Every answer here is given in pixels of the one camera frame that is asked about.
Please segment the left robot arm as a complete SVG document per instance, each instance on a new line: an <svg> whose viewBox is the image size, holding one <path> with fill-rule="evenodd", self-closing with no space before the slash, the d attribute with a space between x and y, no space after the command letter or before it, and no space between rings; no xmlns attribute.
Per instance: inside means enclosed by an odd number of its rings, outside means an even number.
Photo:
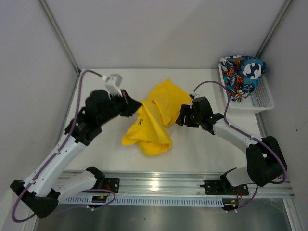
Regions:
<svg viewBox="0 0 308 231"><path fill-rule="evenodd" d="M111 95L105 90L95 90L85 100L84 107L77 107L75 117L65 128L64 134L52 152L26 179L14 180L10 188L17 195L13 206L12 219L19 202L23 202L40 219L49 216L58 204L77 193L112 193L104 187L105 175L95 167L88 167L81 175L64 182L58 178L80 152L100 135L102 126L117 116L129 117L142 106L132 99L125 90Z"/></svg>

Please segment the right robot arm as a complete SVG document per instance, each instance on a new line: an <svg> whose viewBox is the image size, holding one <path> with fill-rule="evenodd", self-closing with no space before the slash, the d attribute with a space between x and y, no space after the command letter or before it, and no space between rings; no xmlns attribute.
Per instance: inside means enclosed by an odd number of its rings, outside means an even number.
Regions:
<svg viewBox="0 0 308 231"><path fill-rule="evenodd" d="M248 195L249 184L263 187L275 184L279 176L286 176L287 164L278 141L273 136L250 134L227 121L221 113L213 113L206 97L183 104L176 124L192 128L201 127L210 134L223 138L246 155L246 166L223 173L219 180L205 180L202 187L207 195Z"/></svg>

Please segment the yellow shorts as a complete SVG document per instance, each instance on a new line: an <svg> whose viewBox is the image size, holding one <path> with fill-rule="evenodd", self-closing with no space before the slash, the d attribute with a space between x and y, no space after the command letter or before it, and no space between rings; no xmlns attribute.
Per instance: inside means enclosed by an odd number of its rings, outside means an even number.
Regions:
<svg viewBox="0 0 308 231"><path fill-rule="evenodd" d="M189 94L170 79L157 84L141 101L138 118L122 138L122 145L136 145L147 156L169 151L173 142L167 127L176 122L181 106L190 101Z"/></svg>

